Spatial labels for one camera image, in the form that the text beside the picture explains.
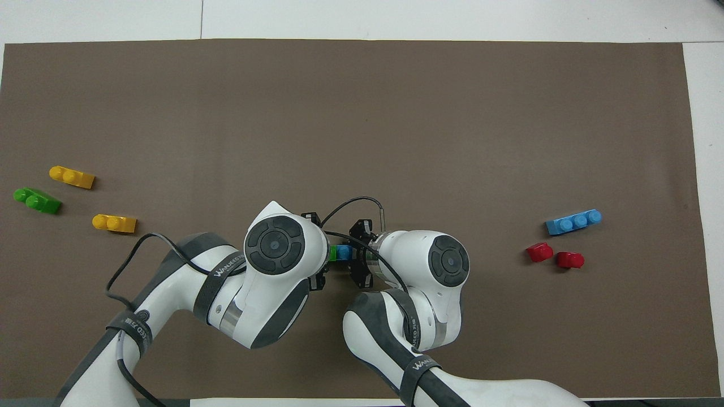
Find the white table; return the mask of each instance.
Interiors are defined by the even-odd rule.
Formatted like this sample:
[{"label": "white table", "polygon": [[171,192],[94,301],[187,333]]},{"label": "white table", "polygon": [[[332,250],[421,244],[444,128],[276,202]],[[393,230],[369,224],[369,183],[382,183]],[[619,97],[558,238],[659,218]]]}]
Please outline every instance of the white table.
[{"label": "white table", "polygon": [[684,43],[724,383],[724,7],[714,0],[0,0],[0,43],[339,38]]}]

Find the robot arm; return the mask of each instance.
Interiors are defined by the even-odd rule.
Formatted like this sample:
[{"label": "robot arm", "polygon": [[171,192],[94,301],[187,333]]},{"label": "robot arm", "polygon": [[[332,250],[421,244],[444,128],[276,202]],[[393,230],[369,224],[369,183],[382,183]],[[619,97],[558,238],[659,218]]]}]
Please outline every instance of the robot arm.
[{"label": "robot arm", "polygon": [[[55,406],[137,406],[118,361],[132,372],[153,337],[180,309],[247,348],[276,342],[304,307],[307,278],[326,264],[329,253],[327,238],[316,225],[273,201],[254,219],[244,253],[213,233],[190,236],[179,246],[208,275],[169,252],[131,309],[109,323],[70,375]],[[133,340],[120,341],[123,336]]]},{"label": "robot arm", "polygon": [[394,288],[354,300],[343,320],[345,341],[406,406],[586,405],[541,380],[472,380],[444,372],[421,351],[451,343],[460,332],[460,289],[470,267],[465,248],[428,230],[385,233],[370,246],[402,282],[375,256],[358,252],[369,270]]}]

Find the lego brick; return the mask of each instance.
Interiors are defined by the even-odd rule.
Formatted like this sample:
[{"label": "lego brick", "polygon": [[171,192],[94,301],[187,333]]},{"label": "lego brick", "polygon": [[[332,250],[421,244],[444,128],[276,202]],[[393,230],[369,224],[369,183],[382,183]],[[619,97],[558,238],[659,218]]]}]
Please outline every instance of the lego brick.
[{"label": "lego brick", "polygon": [[93,227],[111,232],[133,233],[135,231],[135,218],[116,217],[113,215],[97,214],[93,217]]},{"label": "lego brick", "polygon": [[551,236],[562,235],[601,222],[601,212],[596,209],[545,222]]},{"label": "lego brick", "polygon": [[337,261],[337,246],[329,247],[329,261]]},{"label": "lego brick", "polygon": [[548,243],[545,242],[536,243],[533,246],[527,248],[526,251],[531,257],[531,260],[535,261],[536,263],[553,257],[553,249],[548,245]]},{"label": "lego brick", "polygon": [[33,208],[44,214],[54,214],[58,212],[60,207],[60,201],[41,190],[32,188],[20,188],[12,194],[12,197],[18,202],[25,203],[28,208]]},{"label": "lego brick", "polygon": [[51,168],[50,171],[48,171],[48,174],[50,175],[50,178],[53,178],[54,180],[62,181],[66,184],[75,185],[85,189],[91,189],[93,180],[96,178],[95,175],[61,167],[59,165]]},{"label": "lego brick", "polygon": [[562,251],[555,255],[555,262],[559,267],[565,267],[566,269],[580,269],[586,259],[584,255],[580,253],[574,253],[571,251]]},{"label": "lego brick", "polygon": [[337,245],[337,261],[352,260],[352,246]]},{"label": "lego brick", "polygon": [[329,247],[329,261],[352,260],[352,246],[334,245]]}]

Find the black velcro strap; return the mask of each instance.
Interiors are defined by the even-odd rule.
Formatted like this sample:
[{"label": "black velcro strap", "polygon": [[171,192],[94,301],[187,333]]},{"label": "black velcro strap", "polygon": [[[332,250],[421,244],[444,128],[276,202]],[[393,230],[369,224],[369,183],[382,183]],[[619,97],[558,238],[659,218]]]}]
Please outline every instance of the black velcro strap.
[{"label": "black velcro strap", "polygon": [[432,367],[440,367],[440,365],[427,355],[420,355],[414,358],[407,367],[405,367],[403,381],[400,383],[400,400],[406,406],[413,407],[417,383],[420,381],[420,377]]},{"label": "black velcro strap", "polygon": [[235,251],[226,256],[219,264],[214,267],[204,280],[201,289],[198,291],[196,301],[193,303],[193,314],[205,323],[209,323],[209,311],[214,303],[216,295],[224,285],[224,281],[229,275],[239,267],[246,264],[246,257],[241,251]]},{"label": "black velcro strap", "polygon": [[151,342],[153,341],[151,328],[132,311],[124,310],[119,312],[118,315],[106,325],[106,329],[108,328],[117,328],[126,332],[126,335],[133,338],[136,345],[138,345],[141,356],[148,350],[148,347],[151,346]]},{"label": "black velcro strap", "polygon": [[405,317],[405,339],[417,349],[420,346],[420,320],[412,298],[404,291],[393,288],[385,290],[400,307]]}]

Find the green lego brick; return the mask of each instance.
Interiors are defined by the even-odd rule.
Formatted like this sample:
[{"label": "green lego brick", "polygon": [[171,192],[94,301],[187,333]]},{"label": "green lego brick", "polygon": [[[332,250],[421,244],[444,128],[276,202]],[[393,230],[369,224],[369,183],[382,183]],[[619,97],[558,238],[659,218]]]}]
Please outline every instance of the green lego brick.
[{"label": "green lego brick", "polygon": [[33,208],[44,214],[54,214],[58,212],[60,207],[60,201],[41,190],[32,188],[20,188],[12,194],[12,197],[18,202],[25,202],[28,208]]},{"label": "green lego brick", "polygon": [[329,261],[337,261],[337,246],[329,247]]}]

